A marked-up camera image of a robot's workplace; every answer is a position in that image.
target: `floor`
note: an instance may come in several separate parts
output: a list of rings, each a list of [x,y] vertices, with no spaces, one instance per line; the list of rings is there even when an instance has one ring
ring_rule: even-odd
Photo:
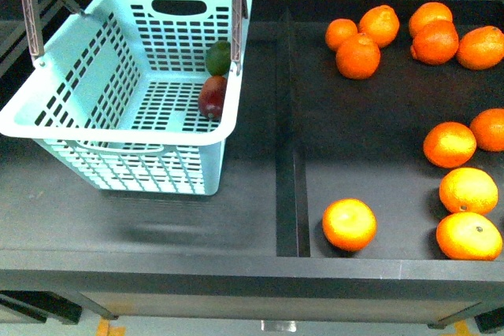
[[[0,336],[265,336],[257,320],[181,319],[123,316],[104,321],[84,311],[76,326],[63,326],[49,319],[46,324],[2,324]],[[458,322],[444,330],[430,330],[423,324],[320,323],[301,322],[296,331],[267,332],[293,336],[478,336],[473,319]],[[504,336],[504,330],[496,335]]]

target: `tangerine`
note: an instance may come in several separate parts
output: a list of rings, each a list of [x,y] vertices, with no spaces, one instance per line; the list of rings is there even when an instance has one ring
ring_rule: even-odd
[[[439,185],[439,199],[449,212],[491,212],[498,202],[498,188],[485,171],[457,168],[449,172]]]
[[[343,41],[356,35],[357,25],[349,19],[333,20],[325,31],[325,43],[332,51],[337,51]]]
[[[460,40],[456,58],[470,70],[494,67],[504,58],[504,34],[492,26],[473,29]]]
[[[380,48],[365,33],[343,41],[336,52],[336,66],[349,79],[368,79],[380,65]]]
[[[333,246],[356,252],[375,237],[377,222],[370,207],[357,198],[332,202],[322,217],[324,235]]]
[[[435,238],[441,251],[455,260],[495,260],[502,236],[486,217],[474,212],[450,214],[439,222]]]
[[[487,109],[478,114],[469,125],[482,150],[504,151],[504,109]]]
[[[443,122],[427,134],[423,145],[427,159],[442,168],[455,168],[476,152],[473,132],[458,122]]]
[[[448,20],[434,20],[425,25],[415,35],[410,48],[413,58],[427,65],[447,63],[457,50],[457,29]]]
[[[440,2],[427,2],[422,4],[409,18],[408,29],[412,38],[428,23],[434,20],[453,21],[451,10]]]
[[[359,21],[358,30],[384,48],[394,41],[399,32],[399,18],[392,7],[383,5],[371,8]]]

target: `yellow floor marking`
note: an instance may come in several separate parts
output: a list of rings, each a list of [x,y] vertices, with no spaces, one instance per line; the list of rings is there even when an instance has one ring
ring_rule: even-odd
[[[96,329],[96,336],[109,336],[110,321],[100,319],[98,328]]]
[[[109,336],[124,336],[126,334],[126,327],[111,327]]]
[[[471,334],[469,332],[469,327],[464,320],[454,323],[455,333],[454,334],[441,334],[440,336],[479,336],[479,334]]]

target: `light blue plastic basket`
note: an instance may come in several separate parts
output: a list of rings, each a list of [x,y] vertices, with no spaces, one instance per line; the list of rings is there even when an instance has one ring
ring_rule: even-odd
[[[232,0],[177,0],[206,4],[189,16],[153,1],[93,0],[70,16],[0,113],[2,133],[33,138],[97,188],[214,194],[243,70],[228,75],[220,122],[199,113],[198,95],[206,50],[231,41]]]

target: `citrus fruit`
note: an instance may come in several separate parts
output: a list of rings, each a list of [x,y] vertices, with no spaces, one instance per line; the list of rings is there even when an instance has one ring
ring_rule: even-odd
[[[469,125],[482,150],[504,151],[504,109],[487,109]]]
[[[352,35],[356,35],[357,25],[349,19],[333,20],[325,31],[325,43],[332,51],[337,51],[339,45]]]
[[[394,41],[399,32],[399,19],[390,6],[371,8],[359,21],[358,30],[373,39],[379,48]]]
[[[412,38],[428,23],[434,20],[452,21],[454,17],[450,9],[440,2],[428,2],[422,4],[409,18],[409,35]]]
[[[345,251],[364,249],[376,235],[376,217],[356,198],[331,203],[322,217],[324,235],[333,246]]]
[[[217,41],[207,51],[205,65],[211,76],[222,76],[231,67],[231,43]]]
[[[349,79],[368,79],[380,64],[380,48],[365,33],[343,41],[336,52],[336,66]]]
[[[498,202],[498,189],[485,171],[457,168],[449,172],[439,185],[439,199],[449,212],[491,212]]]
[[[457,50],[457,29],[447,20],[434,20],[425,25],[415,35],[410,48],[413,58],[427,65],[447,63]]]
[[[458,212],[442,219],[435,238],[450,259],[495,260],[502,252],[502,236],[497,227],[474,212]]]
[[[504,34],[492,26],[473,29],[460,40],[456,57],[471,70],[494,67],[504,58]]]
[[[455,168],[467,162],[476,151],[476,139],[467,126],[443,122],[435,126],[424,140],[427,159],[442,168]]]

